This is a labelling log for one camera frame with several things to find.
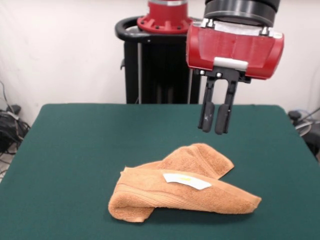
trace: black ring handle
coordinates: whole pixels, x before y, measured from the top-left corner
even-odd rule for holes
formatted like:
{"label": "black ring handle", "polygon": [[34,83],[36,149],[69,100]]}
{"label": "black ring handle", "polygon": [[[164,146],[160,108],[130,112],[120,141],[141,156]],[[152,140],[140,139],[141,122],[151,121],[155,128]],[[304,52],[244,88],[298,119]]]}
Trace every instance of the black ring handle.
{"label": "black ring handle", "polygon": [[115,35],[126,42],[143,44],[183,44],[187,40],[187,34],[159,34],[143,30],[128,31],[128,28],[137,26],[140,16],[125,18],[115,25]]}

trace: white label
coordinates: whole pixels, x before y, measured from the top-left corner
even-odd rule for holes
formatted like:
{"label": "white label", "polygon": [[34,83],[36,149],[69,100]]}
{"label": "white label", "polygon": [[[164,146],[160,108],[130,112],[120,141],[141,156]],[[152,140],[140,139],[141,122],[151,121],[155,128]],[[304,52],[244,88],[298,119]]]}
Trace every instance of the white label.
{"label": "white label", "polygon": [[164,173],[163,176],[167,183],[184,184],[198,190],[203,190],[212,186],[211,183],[193,176],[187,176],[178,173]]}
{"label": "white label", "polygon": [[168,1],[168,6],[180,6],[184,4],[184,1]]}

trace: black metal frame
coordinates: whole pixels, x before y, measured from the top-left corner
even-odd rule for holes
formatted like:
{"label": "black metal frame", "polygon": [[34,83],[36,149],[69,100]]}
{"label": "black metal frame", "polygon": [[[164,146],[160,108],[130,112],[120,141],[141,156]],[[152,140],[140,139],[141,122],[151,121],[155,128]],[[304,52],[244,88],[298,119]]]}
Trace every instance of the black metal frame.
{"label": "black metal frame", "polygon": [[192,74],[189,86],[187,35],[157,34],[131,28],[137,26],[137,19],[123,19],[115,26],[116,36],[124,41],[127,104],[139,103],[139,67],[142,104],[198,104],[201,76]]}

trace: black cable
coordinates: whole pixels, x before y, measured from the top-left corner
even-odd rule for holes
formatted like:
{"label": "black cable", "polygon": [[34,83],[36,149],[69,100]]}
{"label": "black cable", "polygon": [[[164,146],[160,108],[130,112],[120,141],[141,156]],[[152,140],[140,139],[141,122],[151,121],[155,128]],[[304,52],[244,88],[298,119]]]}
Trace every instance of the black cable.
{"label": "black cable", "polygon": [[6,171],[8,171],[8,169],[1,171],[0,175],[4,174]]}
{"label": "black cable", "polygon": [[8,165],[10,165],[10,164],[11,164],[10,162],[3,161],[2,159],[0,159],[0,162],[2,162],[2,163],[4,163],[4,164],[8,164]]}
{"label": "black cable", "polygon": [[7,104],[6,111],[0,110],[0,153],[15,155],[15,152],[9,152],[10,147],[13,144],[16,144],[16,149],[20,147],[30,130],[30,126],[15,116],[13,108],[8,104],[5,85],[1,80],[0,84],[2,85],[3,98]]}
{"label": "black cable", "polygon": [[317,112],[320,111],[320,107],[318,107],[316,110],[314,110],[313,112],[311,112],[309,115],[305,116],[304,118],[300,119],[297,123],[300,124],[301,122],[303,122],[304,120],[308,119],[309,117],[311,117],[312,115],[316,114]]}

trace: white tag on towel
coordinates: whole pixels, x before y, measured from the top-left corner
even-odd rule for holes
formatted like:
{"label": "white tag on towel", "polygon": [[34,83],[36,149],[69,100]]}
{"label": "white tag on towel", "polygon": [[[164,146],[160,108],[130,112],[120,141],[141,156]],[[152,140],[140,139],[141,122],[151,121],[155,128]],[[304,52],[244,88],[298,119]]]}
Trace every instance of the white tag on towel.
{"label": "white tag on towel", "polygon": [[164,173],[163,176],[167,183],[184,184],[198,190],[203,190],[212,186],[211,183],[193,176],[187,176],[178,173]]}

